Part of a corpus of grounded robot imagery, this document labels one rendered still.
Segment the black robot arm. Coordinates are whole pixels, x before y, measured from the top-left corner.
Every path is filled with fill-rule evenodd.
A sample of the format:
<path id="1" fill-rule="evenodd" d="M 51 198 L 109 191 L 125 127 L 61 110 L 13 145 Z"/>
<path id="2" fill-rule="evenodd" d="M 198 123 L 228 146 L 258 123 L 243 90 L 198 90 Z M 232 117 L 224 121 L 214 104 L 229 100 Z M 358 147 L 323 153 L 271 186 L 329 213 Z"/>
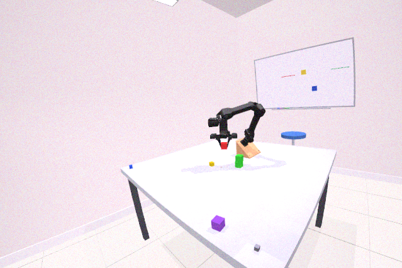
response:
<path id="1" fill-rule="evenodd" d="M 260 118 L 263 117 L 264 113 L 266 110 L 264 107 L 259 104 L 259 103 L 253 103 L 253 102 L 248 102 L 243 105 L 234 107 L 234 108 L 223 108 L 219 113 L 216 114 L 216 118 L 209 118 L 208 119 L 208 126 L 209 127 L 215 127 L 220 124 L 220 126 L 228 126 L 228 120 L 232 118 L 233 115 L 235 114 L 240 114 L 244 113 L 246 111 L 252 110 L 254 111 L 254 117 L 252 118 L 252 121 L 250 122 L 249 128 L 245 129 L 244 135 L 245 138 L 240 141 L 240 143 L 246 147 L 248 146 L 248 143 L 254 142 L 254 136 L 255 136 L 255 129 L 257 126 L 257 123 L 259 122 Z M 221 115 L 221 117 L 220 117 Z M 230 131 L 228 129 L 226 130 L 221 130 L 220 131 L 220 138 L 227 139 L 227 137 L 230 137 Z"/>

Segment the purple cube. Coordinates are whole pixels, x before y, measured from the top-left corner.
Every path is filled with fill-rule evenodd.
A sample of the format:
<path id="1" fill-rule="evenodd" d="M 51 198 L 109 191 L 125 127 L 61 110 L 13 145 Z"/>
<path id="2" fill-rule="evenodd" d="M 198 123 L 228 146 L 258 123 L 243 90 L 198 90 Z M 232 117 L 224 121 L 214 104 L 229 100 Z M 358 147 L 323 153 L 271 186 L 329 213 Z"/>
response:
<path id="1" fill-rule="evenodd" d="M 222 218 L 222 217 L 216 215 L 211 220 L 211 226 L 212 226 L 212 229 L 221 232 L 221 230 L 225 227 L 225 218 Z"/>

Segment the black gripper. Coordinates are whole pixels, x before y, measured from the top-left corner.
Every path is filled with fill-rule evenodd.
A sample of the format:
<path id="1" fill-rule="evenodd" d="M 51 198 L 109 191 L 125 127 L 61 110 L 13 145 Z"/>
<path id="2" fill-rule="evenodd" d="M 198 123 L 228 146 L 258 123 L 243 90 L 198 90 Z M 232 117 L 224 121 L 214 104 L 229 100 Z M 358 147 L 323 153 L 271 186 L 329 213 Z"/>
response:
<path id="1" fill-rule="evenodd" d="M 220 126 L 220 131 L 221 131 L 221 130 L 226 130 L 227 128 L 228 128 L 228 126 Z M 215 139 L 215 138 L 216 138 L 216 140 L 218 141 L 218 143 L 220 144 L 220 147 L 221 147 L 220 135 L 217 135 L 216 133 L 212 133 L 212 134 L 210 135 L 210 139 Z M 230 137 L 228 137 L 227 148 L 228 148 L 229 143 L 230 143 L 230 140 L 232 140 L 232 138 L 237 138 L 237 133 L 232 133 L 232 134 L 230 135 Z"/>

